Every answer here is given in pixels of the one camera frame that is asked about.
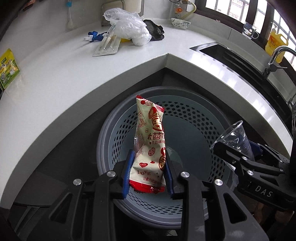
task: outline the snack package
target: snack package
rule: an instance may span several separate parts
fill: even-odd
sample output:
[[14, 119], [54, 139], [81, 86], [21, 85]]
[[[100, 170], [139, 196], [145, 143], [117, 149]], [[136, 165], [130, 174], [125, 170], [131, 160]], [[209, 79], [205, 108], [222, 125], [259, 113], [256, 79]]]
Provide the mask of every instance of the snack package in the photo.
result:
[[0, 87], [5, 90], [20, 70], [10, 49], [1, 56], [0, 61]]
[[163, 192], [165, 181], [164, 109], [137, 95], [138, 121], [135, 134], [136, 157], [130, 171], [130, 186], [145, 193]]

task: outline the yellow detergent bottle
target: yellow detergent bottle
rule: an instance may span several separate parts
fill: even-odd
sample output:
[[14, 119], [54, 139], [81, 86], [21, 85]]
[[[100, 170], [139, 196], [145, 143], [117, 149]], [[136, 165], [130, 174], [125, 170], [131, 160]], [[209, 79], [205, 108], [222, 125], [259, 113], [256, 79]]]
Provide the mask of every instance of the yellow detergent bottle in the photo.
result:
[[[268, 42], [265, 46], [265, 51], [271, 56], [274, 50], [278, 46], [282, 46], [282, 45], [288, 46], [288, 40], [282, 34], [276, 34], [276, 30], [273, 29], [269, 35]], [[284, 54], [285, 52], [282, 52], [276, 58], [276, 62], [278, 64], [283, 60]]]

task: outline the faucet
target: faucet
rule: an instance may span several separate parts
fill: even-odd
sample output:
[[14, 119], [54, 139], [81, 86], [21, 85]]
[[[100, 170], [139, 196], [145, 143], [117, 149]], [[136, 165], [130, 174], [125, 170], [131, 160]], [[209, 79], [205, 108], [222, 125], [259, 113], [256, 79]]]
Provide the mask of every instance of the faucet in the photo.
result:
[[269, 74], [271, 72], [275, 72], [277, 71], [278, 69], [286, 69], [287, 67], [280, 67], [280, 66], [276, 66], [274, 64], [274, 61], [276, 60], [277, 56], [283, 52], [283, 51], [287, 51], [287, 52], [290, 52], [292, 53], [293, 55], [296, 56], [296, 51], [295, 50], [292, 50], [291, 48], [287, 47], [287, 46], [279, 46], [277, 47], [274, 52], [272, 53], [271, 55], [271, 58], [270, 58], [270, 61], [268, 62], [268, 65], [267, 67], [263, 70], [262, 72], [262, 75], [264, 78], [267, 79], [267, 77], [269, 76]]

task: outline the white countertop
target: white countertop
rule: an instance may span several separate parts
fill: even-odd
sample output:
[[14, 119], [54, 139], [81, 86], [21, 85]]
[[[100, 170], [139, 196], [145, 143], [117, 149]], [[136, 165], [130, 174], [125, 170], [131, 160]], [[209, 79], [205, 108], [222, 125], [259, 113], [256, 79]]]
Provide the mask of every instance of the white countertop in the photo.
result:
[[[271, 147], [281, 143], [278, 150], [290, 154], [291, 136], [262, 96], [221, 63], [189, 49], [217, 39], [198, 33], [194, 26], [183, 31], [167, 25], [162, 41], [142, 47], [121, 43], [115, 55], [92, 57], [99, 43], [83, 37], [89, 31], [108, 29], [98, 26], [94, 23], [66, 33], [18, 63], [21, 72], [0, 101], [1, 207], [11, 207], [34, 169], [77, 125], [164, 67], [209, 90]], [[271, 140], [274, 133], [278, 138]]]

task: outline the crumpled plastic bag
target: crumpled plastic bag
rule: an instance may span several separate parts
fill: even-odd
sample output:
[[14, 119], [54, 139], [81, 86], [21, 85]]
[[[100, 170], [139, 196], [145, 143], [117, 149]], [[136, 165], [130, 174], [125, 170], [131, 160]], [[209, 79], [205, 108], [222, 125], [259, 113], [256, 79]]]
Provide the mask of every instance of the crumpled plastic bag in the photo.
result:
[[136, 12], [130, 13], [117, 7], [107, 10], [103, 16], [111, 25], [115, 25], [116, 36], [131, 39], [136, 46], [144, 45], [152, 38], [146, 24]]

